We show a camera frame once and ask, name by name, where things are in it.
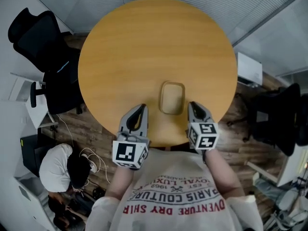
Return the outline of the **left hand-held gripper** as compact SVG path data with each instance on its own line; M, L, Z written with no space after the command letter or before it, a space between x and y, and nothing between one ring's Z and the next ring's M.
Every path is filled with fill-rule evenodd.
M139 170L149 153L147 105L129 110L120 120L119 131L113 141L112 161L120 167Z

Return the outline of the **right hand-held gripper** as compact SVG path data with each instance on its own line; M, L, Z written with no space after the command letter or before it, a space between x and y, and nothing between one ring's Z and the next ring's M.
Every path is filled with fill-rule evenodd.
M211 112L198 102L188 103L188 132L190 148L195 150L215 149L219 139L218 124L213 123Z

